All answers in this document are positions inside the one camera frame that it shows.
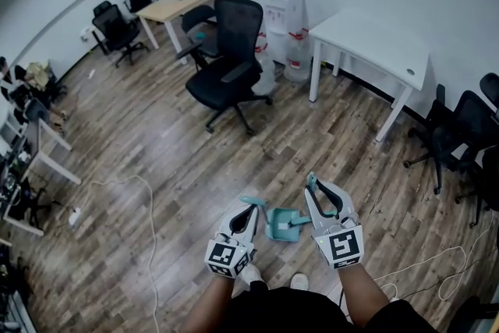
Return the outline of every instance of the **human arm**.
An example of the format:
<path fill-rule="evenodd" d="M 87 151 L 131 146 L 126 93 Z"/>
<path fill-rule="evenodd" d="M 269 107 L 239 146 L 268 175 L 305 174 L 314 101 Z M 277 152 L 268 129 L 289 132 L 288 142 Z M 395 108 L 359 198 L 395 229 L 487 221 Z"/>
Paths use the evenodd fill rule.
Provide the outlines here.
<path fill-rule="evenodd" d="M 363 328 L 389 304 L 388 298 L 361 264 L 338 269 L 338 273 L 352 322 Z"/>
<path fill-rule="evenodd" d="M 234 279 L 214 276 L 187 314 L 181 333 L 209 333 L 221 323 L 234 289 Z"/>

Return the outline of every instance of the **wooden desk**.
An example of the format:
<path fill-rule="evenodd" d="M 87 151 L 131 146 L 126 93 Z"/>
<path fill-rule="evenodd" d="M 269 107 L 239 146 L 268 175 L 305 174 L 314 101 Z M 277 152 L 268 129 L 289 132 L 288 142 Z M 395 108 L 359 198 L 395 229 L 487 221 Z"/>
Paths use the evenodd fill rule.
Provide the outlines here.
<path fill-rule="evenodd" d="M 139 16 L 140 22 L 147 32 L 147 36 L 155 49 L 159 49 L 159 46 L 157 45 L 156 38 L 147 24 L 148 19 L 163 23 L 168 31 L 168 35 L 172 40 L 175 50 L 181 51 L 182 47 L 180 46 L 180 42 L 175 34 L 175 31 L 173 30 L 172 20 L 175 17 L 182 15 L 184 12 L 188 12 L 189 10 L 194 9 L 194 7 L 209 1 L 210 0 L 158 0 L 157 2 L 144 7 L 136 14 Z M 182 58 L 182 63 L 187 64 L 187 59 L 185 57 Z"/>
<path fill-rule="evenodd" d="M 326 19 L 312 30 L 314 38 L 312 80 L 309 100 L 317 99 L 322 47 L 336 49 L 333 75 L 338 75 L 342 53 L 350 62 L 357 58 L 393 76 L 402 86 L 395 98 L 393 111 L 376 135 L 382 141 L 398 113 L 409 99 L 412 89 L 421 90 L 430 53 L 426 45 L 407 32 L 385 27 L 352 9 L 345 9 Z"/>

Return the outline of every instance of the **electrical cable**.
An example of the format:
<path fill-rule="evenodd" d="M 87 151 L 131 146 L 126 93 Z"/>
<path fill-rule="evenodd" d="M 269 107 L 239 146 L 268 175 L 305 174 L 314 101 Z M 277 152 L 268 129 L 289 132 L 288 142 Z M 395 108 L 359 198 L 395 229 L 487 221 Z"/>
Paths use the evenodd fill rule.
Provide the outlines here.
<path fill-rule="evenodd" d="M 428 290 L 428 289 L 431 289 L 433 288 L 435 285 L 438 285 L 438 283 L 441 283 L 441 286 L 440 288 L 438 289 L 438 298 L 441 300 L 441 301 L 445 301 L 447 299 L 449 299 L 453 294 L 454 292 L 458 289 L 458 287 L 461 285 L 461 280 L 462 280 L 462 277 L 464 276 L 464 272 L 466 272 L 468 269 L 470 269 L 476 262 L 479 262 L 485 258 L 488 258 L 492 253 L 494 253 L 497 249 L 495 249 L 494 251 L 492 251 L 491 253 L 489 253 L 487 256 L 485 256 L 484 258 L 481 258 L 475 262 L 473 262 L 471 265 L 469 265 L 468 267 L 468 262 L 469 262 L 469 259 L 471 258 L 471 254 L 473 252 L 473 250 L 475 249 L 475 245 L 476 243 L 480 240 L 480 238 L 485 235 L 485 233 L 487 233 L 490 228 L 492 227 L 492 222 L 494 221 L 495 217 L 494 217 L 494 214 L 491 215 L 491 218 L 490 218 L 490 224 L 489 224 L 489 227 L 484 230 L 479 236 L 478 238 L 475 240 L 475 242 L 473 243 L 472 247 L 471 247 L 471 250 L 469 251 L 469 254 L 466 255 L 466 252 L 464 251 L 464 249 L 462 248 L 462 246 L 454 246 L 454 247 L 449 247 L 448 249 L 442 251 L 441 253 L 431 257 L 431 258 L 428 258 L 427 260 L 425 261 L 421 261 L 421 262 L 417 262 L 415 264 L 412 264 L 412 265 L 409 265 L 408 267 L 405 267 L 403 269 L 401 269 L 400 271 L 396 271 L 396 272 L 391 272 L 389 274 L 386 274 L 386 275 L 383 275 L 383 276 L 380 276 L 379 278 L 375 278 L 374 281 L 377 281 L 377 280 L 380 280 L 382 278 L 386 278 L 387 276 L 392 276 L 392 275 L 395 275 L 395 274 L 398 274 L 400 272 L 403 272 L 403 271 L 407 271 L 408 269 L 412 268 L 412 267 L 416 267 L 418 265 L 423 265 L 425 264 L 426 262 L 429 262 L 431 260 L 434 260 L 435 258 L 438 258 L 439 256 L 441 255 L 444 255 L 445 253 L 447 253 L 448 251 L 450 250 L 456 250 L 456 249 L 460 249 L 462 251 L 462 253 L 464 254 L 465 258 L 463 260 L 463 265 L 461 266 L 460 270 L 458 272 L 455 272 L 454 274 L 451 274 L 451 275 L 448 275 L 446 276 L 445 278 L 439 280 L 437 283 L 435 283 L 434 285 L 430 286 L 429 288 L 427 289 L 421 289 L 421 290 L 418 290 L 416 292 L 413 292 L 411 294 L 408 294 L 407 296 L 411 296 L 412 294 L 416 294 L 417 292 L 422 292 L 422 291 L 425 291 L 425 290 Z M 448 279 L 451 279 L 457 275 L 461 275 L 459 277 L 459 280 L 458 280 L 458 284 L 454 287 L 454 289 L 450 292 L 450 294 L 445 297 L 445 298 L 442 298 L 441 296 L 441 290 L 442 290 L 442 287 L 444 286 L 444 283 L 448 280 Z M 395 283 L 387 283 L 386 285 L 382 285 L 380 288 L 382 289 L 383 287 L 385 286 L 388 286 L 388 285 L 392 285 L 395 287 L 395 298 L 397 297 L 398 295 L 398 288 L 397 286 L 395 285 Z M 340 294 L 340 301 L 339 301 L 339 304 L 341 306 L 342 304 L 342 297 L 343 297 L 343 290 L 342 290 L 342 293 Z"/>
<path fill-rule="evenodd" d="M 469 270 L 473 265 L 475 265 L 477 262 L 480 262 L 480 261 L 483 261 L 485 259 L 487 259 L 488 257 L 490 257 L 492 254 L 494 254 L 495 252 L 497 251 L 497 249 L 494 249 L 492 251 L 490 251 L 490 253 L 488 253 L 485 257 L 482 257 L 480 258 L 479 260 L 476 260 L 474 261 L 471 265 L 469 265 L 464 271 L 460 271 L 460 272 L 456 272 L 454 274 L 451 274 L 451 275 L 447 275 L 445 278 L 442 278 L 440 280 L 437 280 L 435 283 L 433 283 L 431 286 L 429 287 L 426 287 L 425 289 L 420 289 L 420 290 L 416 290 L 415 292 L 411 292 L 409 294 L 406 294 L 405 296 L 401 297 L 400 299 L 406 299 L 407 297 L 409 296 L 412 296 L 414 294 L 417 294 L 418 292 L 425 292 L 426 290 L 430 290 L 432 289 L 433 287 L 435 287 L 436 285 L 438 285 L 440 282 L 443 282 L 446 278 L 451 278 L 452 276 L 456 276 L 456 275 L 460 275 L 460 274 L 463 274 L 465 273 L 467 270 Z"/>
<path fill-rule="evenodd" d="M 450 250 L 460 249 L 460 250 L 462 251 L 462 253 L 464 254 L 464 256 L 465 256 L 465 258 L 464 258 L 464 260 L 463 260 L 463 261 L 464 261 L 464 262 L 463 262 L 463 265 L 462 265 L 462 267 L 461 267 L 461 268 L 460 268 L 460 270 L 459 270 L 459 272 L 461 272 L 461 273 L 459 273 L 459 274 L 453 274 L 452 276 L 447 276 L 447 277 L 446 277 L 446 278 L 442 281 L 441 286 L 440 286 L 440 288 L 438 289 L 438 298 L 439 298 L 441 301 L 445 301 L 445 300 L 449 299 L 449 298 L 450 298 L 450 297 L 454 294 L 454 292 L 458 289 L 458 287 L 461 285 L 461 280 L 462 280 L 462 277 L 464 276 L 463 272 L 465 272 L 466 267 L 468 266 L 469 259 L 471 258 L 471 254 L 472 254 L 473 250 L 475 249 L 475 245 L 476 245 L 476 243 L 480 240 L 480 238 L 481 238 L 483 235 L 485 235 L 487 232 L 489 232 L 490 228 L 492 227 L 492 222 L 493 222 L 493 220 L 494 220 L 494 219 L 495 219 L 494 214 L 492 214 L 492 215 L 491 215 L 491 217 L 490 217 L 490 224 L 489 224 L 489 227 L 488 227 L 486 230 L 484 230 L 484 231 L 480 234 L 480 236 L 478 236 L 478 238 L 477 238 L 477 239 L 475 240 L 475 242 L 473 243 L 473 245 L 472 245 L 472 247 L 471 247 L 471 250 L 469 251 L 469 254 L 468 254 L 468 255 L 466 255 L 466 252 L 464 251 L 464 249 L 463 249 L 461 246 L 449 247 L 448 249 L 446 249 L 446 250 L 442 251 L 440 254 L 437 254 L 437 255 L 435 255 L 435 256 L 433 256 L 433 257 L 431 257 L 431 258 L 428 258 L 428 259 L 427 259 L 427 260 L 425 260 L 425 261 L 422 261 L 422 262 L 417 262 L 417 263 L 415 263 L 415 264 L 413 264 L 413 265 L 409 265 L 408 267 L 405 267 L 404 269 L 401 269 L 400 271 L 391 272 L 391 273 L 389 273 L 389 274 L 386 274 L 386 275 L 380 276 L 379 278 L 375 278 L 375 279 L 374 279 L 374 281 L 380 280 L 380 279 L 382 279 L 382 278 L 386 278 L 387 276 L 392 276 L 392 275 L 398 274 L 398 273 L 403 272 L 403 271 L 407 271 L 407 270 L 408 270 L 408 269 L 410 269 L 411 267 L 415 267 L 415 266 L 418 266 L 418 265 L 423 265 L 423 264 L 425 264 L 425 263 L 426 263 L 426 262 L 428 262 L 428 261 L 431 261 L 431 260 L 433 260 L 433 259 L 435 259 L 435 258 L 437 258 L 437 257 L 439 257 L 439 256 L 441 256 L 441 255 L 444 255 L 445 253 L 447 253 L 447 252 L 448 252 L 448 251 L 450 251 Z M 458 284 L 454 287 L 454 290 L 452 290 L 452 291 L 450 292 L 450 294 L 449 294 L 447 297 L 442 298 L 442 295 L 441 295 L 441 290 L 442 290 L 442 287 L 444 286 L 444 283 L 445 283 L 448 279 L 451 279 L 451 278 L 453 278 L 453 277 L 455 277 L 455 276 L 457 276 L 457 275 L 461 275 L 461 276 L 459 277 Z"/>
<path fill-rule="evenodd" d="M 149 195 L 150 195 L 149 220 L 150 220 L 150 230 L 152 231 L 152 234 L 153 234 L 153 248 L 150 252 L 150 258 L 149 258 L 149 263 L 147 265 L 147 269 L 149 271 L 150 284 L 151 284 L 153 291 L 154 291 L 154 310 L 153 310 L 154 324 L 156 325 L 157 333 L 160 333 L 159 324 L 157 323 L 157 318 L 156 318 L 158 293 L 157 293 L 156 283 L 154 282 L 153 273 L 150 269 L 150 267 L 153 263 L 154 255 L 156 254 L 157 239 L 156 239 L 156 232 L 154 231 L 154 219 L 153 219 L 153 209 L 154 209 L 153 190 L 151 189 L 149 183 L 147 182 L 147 180 L 145 180 L 144 178 L 142 178 L 141 176 L 138 176 L 138 175 L 129 176 L 128 178 L 125 178 L 123 180 L 110 179 L 106 182 L 98 182 L 97 180 L 93 180 L 92 182 L 90 182 L 88 184 L 87 198 L 85 199 L 83 205 L 81 206 L 81 209 L 83 210 L 83 208 L 87 205 L 87 201 L 90 198 L 90 189 L 92 188 L 92 185 L 106 186 L 110 183 L 122 184 L 122 183 L 128 182 L 131 179 L 140 180 L 149 189 Z"/>
<path fill-rule="evenodd" d="M 488 257 L 490 257 L 492 254 L 494 254 L 495 252 L 497 251 L 497 249 L 494 249 L 492 251 L 490 251 L 490 253 L 488 253 L 485 257 L 483 258 L 480 258 L 479 260 L 476 260 L 474 261 L 471 265 L 469 265 L 464 271 L 460 271 L 460 272 L 456 272 L 454 274 L 451 274 L 451 275 L 447 275 L 445 278 L 442 278 L 438 281 L 436 281 L 435 283 L 433 283 L 431 286 L 429 287 L 426 287 L 425 289 L 420 289 L 420 290 L 416 290 L 415 292 L 411 292 L 399 299 L 406 299 L 407 297 L 409 296 L 413 296 L 414 294 L 417 294 L 418 292 L 425 292 L 426 290 L 430 290 L 432 289 L 433 287 L 435 287 L 436 285 L 438 285 L 440 282 L 443 282 L 446 278 L 451 278 L 452 276 L 456 276 L 456 275 L 460 275 L 460 274 L 463 274 L 464 272 L 466 272 L 467 270 L 469 270 L 473 265 L 475 265 L 477 262 L 481 262 L 485 259 L 487 259 Z M 343 289 L 342 289 L 342 294 L 340 296 L 340 303 L 339 303 L 339 306 L 342 306 L 342 296 L 343 296 Z"/>

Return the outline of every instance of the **table leg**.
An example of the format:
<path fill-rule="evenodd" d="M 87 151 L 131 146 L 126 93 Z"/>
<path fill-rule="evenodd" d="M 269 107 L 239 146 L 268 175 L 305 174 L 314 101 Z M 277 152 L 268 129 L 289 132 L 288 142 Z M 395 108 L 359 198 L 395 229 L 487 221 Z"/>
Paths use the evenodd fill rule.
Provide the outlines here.
<path fill-rule="evenodd" d="M 342 51 L 339 48 L 336 49 L 336 55 L 333 60 L 333 76 L 338 76 L 338 72 L 340 70 L 340 62 L 342 60 Z"/>
<path fill-rule="evenodd" d="M 173 47 L 179 53 L 182 50 L 182 46 L 180 46 L 179 39 L 177 38 L 177 34 L 175 33 L 175 30 L 173 29 L 172 22 L 171 21 L 165 21 L 165 27 L 166 30 L 168 31 L 168 35 L 170 36 L 170 39 L 172 40 Z M 182 57 L 180 59 L 183 65 L 187 64 L 187 58 Z"/>
<path fill-rule="evenodd" d="M 97 41 L 97 44 L 99 45 L 99 48 L 101 48 L 102 52 L 105 55 L 108 55 L 109 54 L 108 50 L 104 47 L 104 45 L 102 44 L 101 40 L 99 39 L 99 36 L 97 36 L 97 34 L 95 33 L 94 30 L 92 31 L 92 35 L 94 35 L 94 38 Z"/>
<path fill-rule="evenodd" d="M 313 46 L 312 79 L 310 80 L 310 94 L 309 94 L 310 101 L 317 100 L 317 89 L 319 88 L 321 49 L 322 49 L 322 42 L 316 39 Z"/>
<path fill-rule="evenodd" d="M 57 143 L 59 143 L 61 146 L 63 146 L 66 150 L 71 151 L 73 148 L 71 145 L 66 142 L 64 139 L 61 138 L 61 135 L 59 135 L 57 132 L 55 132 L 50 126 L 47 125 L 47 123 L 43 119 L 39 119 L 38 122 L 40 123 L 40 127 L 43 128 L 43 130 L 48 133 L 48 135 L 54 139 Z"/>
<path fill-rule="evenodd" d="M 57 171 L 62 176 L 66 177 L 70 181 L 74 182 L 76 185 L 81 185 L 81 179 L 78 176 L 72 174 L 66 168 L 62 167 L 60 164 L 52 160 L 49 156 L 47 156 L 42 151 L 38 151 L 39 158 L 54 171 Z"/>
<path fill-rule="evenodd" d="M 143 18 L 142 16 L 139 16 L 140 22 L 142 23 L 143 28 L 146 31 L 147 36 L 149 37 L 150 42 L 153 44 L 154 48 L 156 50 L 159 49 L 159 46 L 157 45 L 156 38 L 153 35 L 153 31 L 150 30 L 149 24 L 147 23 L 147 20 Z"/>
<path fill-rule="evenodd" d="M 393 110 L 391 111 L 387 120 L 384 122 L 380 131 L 377 133 L 376 141 L 381 142 L 383 140 L 384 136 L 387 134 L 391 125 L 397 118 L 398 113 L 400 112 L 400 110 L 402 110 L 402 107 L 404 107 L 404 104 L 407 101 L 407 99 L 409 99 L 411 93 L 412 93 L 412 88 L 410 86 L 406 86 L 404 91 L 400 95 L 400 98 L 397 100 L 397 104 L 394 106 Z"/>

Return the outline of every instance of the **white table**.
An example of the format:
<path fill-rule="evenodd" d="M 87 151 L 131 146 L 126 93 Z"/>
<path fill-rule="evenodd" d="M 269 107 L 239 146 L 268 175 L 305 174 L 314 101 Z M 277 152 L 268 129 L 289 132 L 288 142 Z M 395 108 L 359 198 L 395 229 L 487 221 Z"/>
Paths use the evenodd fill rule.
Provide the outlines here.
<path fill-rule="evenodd" d="M 43 120 L 38 119 L 37 122 L 30 122 L 30 124 L 27 127 L 27 130 L 25 132 L 26 134 L 26 141 L 31 147 L 31 160 L 26 167 L 26 170 L 19 180 L 19 182 L 22 182 L 29 174 L 31 167 L 37 162 L 37 160 L 40 160 L 44 162 L 48 167 L 52 168 L 54 171 L 58 172 L 68 180 L 74 182 L 76 185 L 81 184 L 81 179 L 78 178 L 78 176 L 74 175 L 72 172 L 68 171 L 66 168 L 61 166 L 59 163 L 56 161 L 52 160 L 46 153 L 42 151 L 42 146 L 41 146 L 41 133 L 42 130 L 45 131 L 52 139 L 54 139 L 58 144 L 63 146 L 67 151 L 71 151 L 72 147 L 69 145 L 68 142 L 66 142 L 64 139 L 62 139 L 50 126 L 48 126 Z M 16 200 L 17 195 L 19 193 L 19 187 L 17 187 L 11 198 L 9 205 L 5 209 L 5 213 L 3 215 L 3 220 L 8 222 L 9 224 L 15 225 L 18 228 L 24 229 L 30 233 L 33 233 L 37 236 L 43 236 L 44 231 L 40 230 L 38 228 L 35 228 L 34 226 L 31 226 L 27 224 L 24 221 L 18 221 L 15 218 L 12 218 L 9 216 L 9 211 L 11 206 L 14 204 L 14 200 Z"/>
<path fill-rule="evenodd" d="M 427 46 L 407 32 L 381 25 L 352 9 L 344 9 L 326 19 L 310 30 L 310 36 L 314 39 L 310 101 L 317 99 L 322 47 L 325 45 L 336 50 L 334 76 L 338 75 L 344 53 L 348 61 L 350 57 L 357 58 L 393 76 L 402 85 L 401 93 L 391 105 L 393 111 L 376 135 L 376 140 L 382 141 L 412 90 L 423 88 L 430 55 Z"/>

